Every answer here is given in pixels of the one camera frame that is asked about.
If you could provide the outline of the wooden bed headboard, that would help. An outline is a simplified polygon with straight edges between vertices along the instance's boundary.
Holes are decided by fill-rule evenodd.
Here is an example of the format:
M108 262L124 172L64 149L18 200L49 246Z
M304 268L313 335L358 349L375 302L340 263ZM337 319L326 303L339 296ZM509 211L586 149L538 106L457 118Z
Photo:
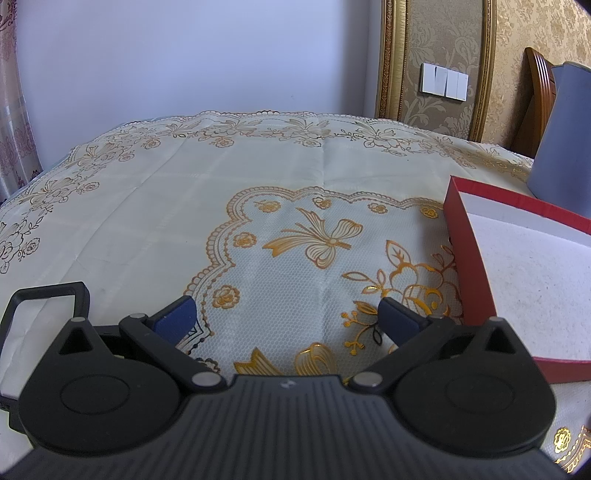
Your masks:
M527 110L511 143L511 149L534 158L546 129L556 98L554 65L542 53L526 47L525 59L529 67L529 88L526 91Z

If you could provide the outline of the gold picture frame moulding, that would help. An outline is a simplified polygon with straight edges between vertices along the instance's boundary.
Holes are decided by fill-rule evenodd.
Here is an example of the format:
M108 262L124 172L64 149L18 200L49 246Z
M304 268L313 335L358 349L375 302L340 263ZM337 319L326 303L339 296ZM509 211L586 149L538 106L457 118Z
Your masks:
M377 93L370 113L471 141L481 141L493 82L497 3L383 1ZM423 65L468 76L460 101L421 90Z

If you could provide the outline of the white wall light switches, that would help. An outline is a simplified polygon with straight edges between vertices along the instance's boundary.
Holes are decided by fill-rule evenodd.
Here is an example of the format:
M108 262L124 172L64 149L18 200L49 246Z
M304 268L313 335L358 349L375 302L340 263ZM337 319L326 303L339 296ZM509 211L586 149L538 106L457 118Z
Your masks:
M421 93L464 102L468 98L468 86L468 74L429 63L421 67Z

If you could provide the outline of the blue electric kettle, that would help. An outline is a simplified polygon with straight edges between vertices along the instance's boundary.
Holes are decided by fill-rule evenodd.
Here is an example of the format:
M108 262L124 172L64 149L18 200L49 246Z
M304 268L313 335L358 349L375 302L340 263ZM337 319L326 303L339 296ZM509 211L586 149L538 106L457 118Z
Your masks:
M574 62L553 68L556 97L528 188L537 198L590 216L590 69Z

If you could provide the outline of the black rectangular plastic frame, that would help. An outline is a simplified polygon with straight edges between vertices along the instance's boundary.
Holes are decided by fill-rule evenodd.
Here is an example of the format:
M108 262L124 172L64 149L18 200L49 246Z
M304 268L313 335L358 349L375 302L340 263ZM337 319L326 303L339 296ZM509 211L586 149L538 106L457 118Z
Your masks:
M1 410L8 426L24 433L18 397L58 329L71 317L89 314L90 293L82 282L17 290L1 319Z

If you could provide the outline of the pink patterned curtain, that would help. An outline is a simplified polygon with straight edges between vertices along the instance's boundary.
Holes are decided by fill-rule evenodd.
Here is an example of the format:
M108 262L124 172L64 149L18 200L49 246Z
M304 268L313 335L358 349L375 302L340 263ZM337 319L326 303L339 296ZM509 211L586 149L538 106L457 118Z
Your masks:
M1 202L27 185L42 172L26 102L21 89L17 62L17 3L1 2Z

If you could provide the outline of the red shallow cardboard box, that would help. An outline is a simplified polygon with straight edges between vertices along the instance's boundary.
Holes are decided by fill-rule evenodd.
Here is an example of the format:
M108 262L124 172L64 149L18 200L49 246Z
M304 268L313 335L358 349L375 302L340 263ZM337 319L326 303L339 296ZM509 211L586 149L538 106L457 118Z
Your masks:
M502 317L549 382L589 380L589 219L456 176L444 213L465 323Z

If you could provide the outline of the cream gold patterned tablecloth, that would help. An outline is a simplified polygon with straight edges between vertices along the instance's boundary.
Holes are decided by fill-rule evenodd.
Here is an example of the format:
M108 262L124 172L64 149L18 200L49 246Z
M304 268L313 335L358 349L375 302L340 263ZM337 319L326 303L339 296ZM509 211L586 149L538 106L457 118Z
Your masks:
M451 177L533 197L532 162L392 120L226 114L131 122L1 208L1 311L82 282L1 410L5 479L586 479L590 378L551 383L510 326L464 321ZM181 296L193 392L119 332ZM349 379L398 349L390 297L452 336L383 393Z

